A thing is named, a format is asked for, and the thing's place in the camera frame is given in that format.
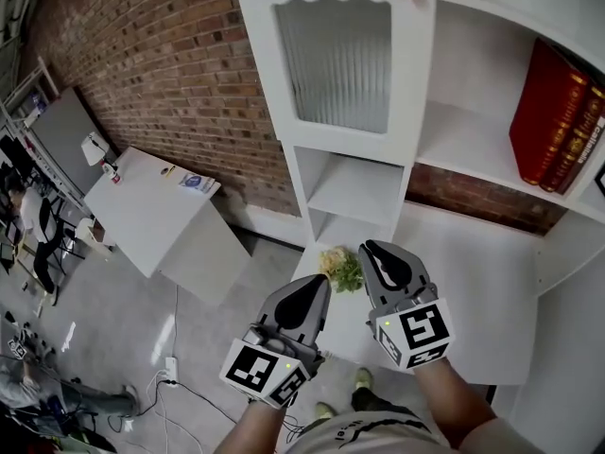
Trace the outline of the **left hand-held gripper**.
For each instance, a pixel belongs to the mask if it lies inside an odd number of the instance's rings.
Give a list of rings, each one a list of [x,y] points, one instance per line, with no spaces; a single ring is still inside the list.
[[[258,324],[233,341],[220,379],[276,410],[293,405],[298,391],[325,361],[315,345],[303,343],[315,343],[323,331],[331,294],[324,274],[299,278],[270,294]]]

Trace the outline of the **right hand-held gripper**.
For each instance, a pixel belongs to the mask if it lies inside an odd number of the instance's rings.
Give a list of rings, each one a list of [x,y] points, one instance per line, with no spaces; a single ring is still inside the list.
[[[395,367],[410,372],[443,358],[455,340],[454,326],[422,260],[381,240],[363,242],[358,257],[374,307],[367,325]]]

